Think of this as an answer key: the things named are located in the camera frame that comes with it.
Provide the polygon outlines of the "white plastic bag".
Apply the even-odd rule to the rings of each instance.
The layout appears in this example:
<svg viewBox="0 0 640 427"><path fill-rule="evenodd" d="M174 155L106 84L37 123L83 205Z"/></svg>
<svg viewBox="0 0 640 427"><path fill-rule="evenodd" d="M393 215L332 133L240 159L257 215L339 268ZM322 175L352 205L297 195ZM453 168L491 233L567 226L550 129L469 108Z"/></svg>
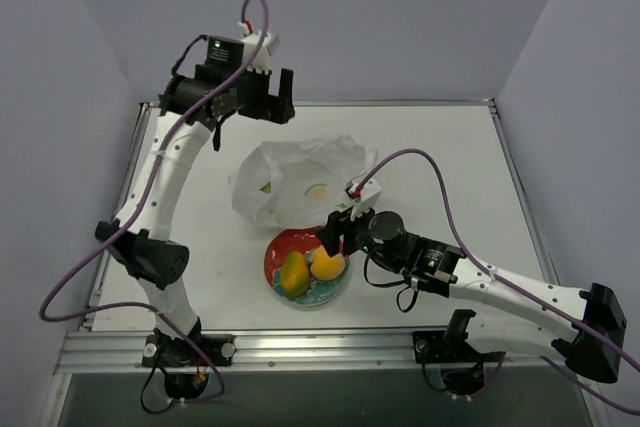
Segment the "white plastic bag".
<svg viewBox="0 0 640 427"><path fill-rule="evenodd" d="M378 151L349 134L265 141L228 178L232 208L259 227L306 229L348 206L346 184L366 174ZM271 184L265 194L260 188Z"/></svg>

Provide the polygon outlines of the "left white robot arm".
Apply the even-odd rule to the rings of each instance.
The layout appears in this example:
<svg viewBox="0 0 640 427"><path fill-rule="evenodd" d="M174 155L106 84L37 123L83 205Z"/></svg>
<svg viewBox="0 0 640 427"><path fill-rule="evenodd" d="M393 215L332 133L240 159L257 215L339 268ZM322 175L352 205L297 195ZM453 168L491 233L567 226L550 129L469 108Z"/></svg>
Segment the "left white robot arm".
<svg viewBox="0 0 640 427"><path fill-rule="evenodd" d="M210 36L206 59L192 76L171 74L160 96L153 145L135 185L113 220L100 222L95 231L143 288L156 333L169 338L166 355L179 366L200 358L202 342L183 281L189 250L170 239L174 212L202 147L220 146L221 126L229 117L276 124L293 118L292 71L282 70L277 94L269 91L278 45L271 32L239 40Z"/></svg>

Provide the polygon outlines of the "yellow fake fruit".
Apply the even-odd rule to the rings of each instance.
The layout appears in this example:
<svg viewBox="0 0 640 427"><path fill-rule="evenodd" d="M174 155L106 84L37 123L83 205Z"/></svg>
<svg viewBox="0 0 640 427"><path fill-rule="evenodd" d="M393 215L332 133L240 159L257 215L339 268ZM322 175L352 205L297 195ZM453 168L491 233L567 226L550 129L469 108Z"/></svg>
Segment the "yellow fake fruit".
<svg viewBox="0 0 640 427"><path fill-rule="evenodd" d="M340 254L330 256L323 246L310 254L310 272L318 280L329 282L339 277L346 267L346 260Z"/></svg>

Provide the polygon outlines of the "yellow green fake mango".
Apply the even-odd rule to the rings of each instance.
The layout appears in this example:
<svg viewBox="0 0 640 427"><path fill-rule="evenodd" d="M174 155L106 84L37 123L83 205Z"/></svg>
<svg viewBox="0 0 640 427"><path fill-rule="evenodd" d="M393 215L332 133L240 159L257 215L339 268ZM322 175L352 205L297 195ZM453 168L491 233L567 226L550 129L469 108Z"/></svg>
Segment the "yellow green fake mango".
<svg viewBox="0 0 640 427"><path fill-rule="evenodd" d="M292 251L286 256L280 268L280 284L291 297L299 297L308 290L310 273L303 253Z"/></svg>

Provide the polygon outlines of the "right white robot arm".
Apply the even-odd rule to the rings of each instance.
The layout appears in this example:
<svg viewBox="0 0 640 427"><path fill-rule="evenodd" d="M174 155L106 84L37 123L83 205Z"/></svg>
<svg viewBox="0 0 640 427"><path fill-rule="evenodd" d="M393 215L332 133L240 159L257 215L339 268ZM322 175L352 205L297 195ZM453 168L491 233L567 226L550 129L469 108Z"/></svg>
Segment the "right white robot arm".
<svg viewBox="0 0 640 427"><path fill-rule="evenodd" d="M437 340L436 362L471 362L500 352L560 360L573 373L614 384L618 380L626 318L615 293L538 281L487 265L479 267L454 245L408 232L395 212L353 218L333 212L315 231L331 256L360 251L367 262L398 275L397 285L469 301L503 312L490 319L456 309Z"/></svg>

